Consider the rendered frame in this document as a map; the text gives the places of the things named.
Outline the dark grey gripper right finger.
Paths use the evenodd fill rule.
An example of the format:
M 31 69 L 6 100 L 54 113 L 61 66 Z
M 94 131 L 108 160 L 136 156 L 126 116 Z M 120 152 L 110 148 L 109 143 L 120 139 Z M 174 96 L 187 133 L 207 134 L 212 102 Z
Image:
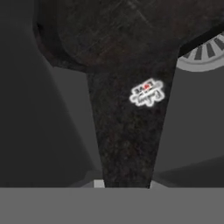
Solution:
M 157 174 L 154 174 L 151 178 L 150 188 L 161 188 L 161 187 L 174 188 L 174 187 L 177 187 L 177 185 L 172 183 L 171 181 L 161 178 Z

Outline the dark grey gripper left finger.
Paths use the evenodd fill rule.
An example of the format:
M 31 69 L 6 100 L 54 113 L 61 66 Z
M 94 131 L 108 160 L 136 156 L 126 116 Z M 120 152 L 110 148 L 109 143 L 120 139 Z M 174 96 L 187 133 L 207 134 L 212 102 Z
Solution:
M 86 176 L 73 184 L 71 187 L 75 188 L 104 188 L 104 180 L 100 171 L 88 171 Z

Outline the black cast iron pan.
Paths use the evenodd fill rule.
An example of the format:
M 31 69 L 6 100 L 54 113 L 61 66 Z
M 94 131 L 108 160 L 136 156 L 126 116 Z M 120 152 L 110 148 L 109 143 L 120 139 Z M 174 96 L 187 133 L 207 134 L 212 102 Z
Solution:
M 151 184 L 178 58 L 224 25 L 224 0 L 36 0 L 52 67 L 87 76 L 107 187 Z

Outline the grey kitchen sink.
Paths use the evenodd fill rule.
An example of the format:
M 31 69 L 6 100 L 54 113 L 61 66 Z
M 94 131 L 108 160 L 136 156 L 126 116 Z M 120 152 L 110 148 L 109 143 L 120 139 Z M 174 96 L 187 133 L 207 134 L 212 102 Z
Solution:
M 71 187 L 102 173 L 88 80 L 47 62 L 35 3 L 0 0 L 0 187 Z M 223 84 L 224 25 L 178 58 L 153 175 L 224 186 Z

